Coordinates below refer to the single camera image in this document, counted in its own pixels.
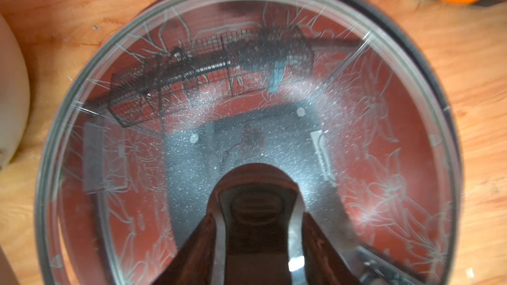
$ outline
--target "wire basket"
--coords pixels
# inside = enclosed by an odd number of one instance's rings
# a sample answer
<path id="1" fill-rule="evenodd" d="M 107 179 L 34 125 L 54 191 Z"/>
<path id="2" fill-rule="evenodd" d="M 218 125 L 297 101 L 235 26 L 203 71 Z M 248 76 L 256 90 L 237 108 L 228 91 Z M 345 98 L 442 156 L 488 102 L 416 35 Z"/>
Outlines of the wire basket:
<path id="1" fill-rule="evenodd" d="M 123 127 L 248 92 L 278 92 L 311 76 L 298 27 L 253 28 L 175 46 L 114 73 L 108 109 Z"/>

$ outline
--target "wood grain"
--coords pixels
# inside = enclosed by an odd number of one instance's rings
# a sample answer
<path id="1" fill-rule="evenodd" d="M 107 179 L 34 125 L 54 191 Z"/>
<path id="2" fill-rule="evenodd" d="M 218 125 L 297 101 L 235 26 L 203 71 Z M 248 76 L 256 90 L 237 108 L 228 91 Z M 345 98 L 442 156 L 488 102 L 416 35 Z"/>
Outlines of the wood grain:
<path id="1" fill-rule="evenodd" d="M 67 89 L 107 39 L 155 0 L 0 0 L 29 70 L 29 124 L 0 174 L 0 243 L 22 285 L 41 284 L 33 204 L 42 148 Z M 368 0 L 394 19 L 434 67 L 454 111 L 465 171 L 451 284 L 507 279 L 507 4 Z"/>

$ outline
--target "black rubber rim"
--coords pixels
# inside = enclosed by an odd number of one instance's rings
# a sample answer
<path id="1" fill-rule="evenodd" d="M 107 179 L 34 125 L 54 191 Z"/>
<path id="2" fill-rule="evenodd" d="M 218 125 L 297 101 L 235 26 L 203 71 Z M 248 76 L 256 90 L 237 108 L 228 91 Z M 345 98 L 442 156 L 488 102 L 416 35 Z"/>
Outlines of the black rubber rim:
<path id="1" fill-rule="evenodd" d="M 148 8 L 163 0 L 157 0 Z M 453 138 L 455 151 L 458 158 L 458 164 L 460 171 L 462 170 L 462 161 L 461 161 L 461 150 L 459 145 L 459 139 L 456 132 L 456 128 L 454 125 L 453 115 L 447 101 L 447 98 L 440 87 L 440 83 L 435 76 L 431 66 L 429 65 L 426 58 L 419 51 L 419 49 L 415 46 L 415 44 L 409 39 L 409 37 L 404 33 L 402 29 L 396 25 L 391 19 L 385 16 L 382 12 L 374 8 L 370 3 L 365 0 L 340 0 L 355 8 L 362 14 L 364 14 L 371 21 L 375 22 L 381 29 L 383 29 L 396 43 L 409 55 L 409 58 L 414 62 L 417 68 L 421 71 L 424 79 L 431 87 L 431 90 L 439 102 L 440 109 L 442 110 L 444 117 L 447 122 L 447 126 L 451 132 L 451 136 Z M 454 202 L 454 209 L 452 214 L 453 225 L 451 228 L 451 235 L 449 237 L 449 248 L 448 248 L 448 257 L 447 264 L 442 272 L 442 276 L 440 279 L 440 285 L 444 285 L 447 283 L 450 276 L 450 269 L 453 266 L 454 256 L 455 256 L 455 248 L 456 248 L 456 238 L 458 232 L 458 214 L 460 209 L 460 195 L 461 192 L 458 191 L 458 187 L 456 183 L 451 183 L 451 186 L 456 189 L 451 189 L 452 200 Z"/>

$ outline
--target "round lid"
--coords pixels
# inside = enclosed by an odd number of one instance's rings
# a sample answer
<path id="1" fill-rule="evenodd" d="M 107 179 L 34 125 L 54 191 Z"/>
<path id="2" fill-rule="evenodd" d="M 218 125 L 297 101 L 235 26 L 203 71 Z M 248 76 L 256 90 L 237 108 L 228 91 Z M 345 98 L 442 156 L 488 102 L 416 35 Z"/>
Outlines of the round lid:
<path id="1" fill-rule="evenodd" d="M 331 243 L 350 220 L 357 257 L 388 283 L 446 281 L 457 143 L 396 27 L 362 0 L 160 0 L 55 119 L 35 207 L 45 282 L 149 284 L 247 163 L 291 177 Z"/>

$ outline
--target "blue object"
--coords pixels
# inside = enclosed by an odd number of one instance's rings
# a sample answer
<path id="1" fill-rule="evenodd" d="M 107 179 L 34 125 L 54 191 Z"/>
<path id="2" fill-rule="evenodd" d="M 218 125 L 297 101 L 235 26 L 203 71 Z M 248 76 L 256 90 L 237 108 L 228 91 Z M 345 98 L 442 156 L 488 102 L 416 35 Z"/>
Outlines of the blue object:
<path id="1" fill-rule="evenodd" d="M 277 60 L 275 61 L 275 68 L 273 69 L 273 74 L 271 76 L 271 80 L 268 85 L 268 94 L 276 93 L 283 79 L 283 74 L 285 73 L 285 66 L 287 65 L 286 60 Z"/>

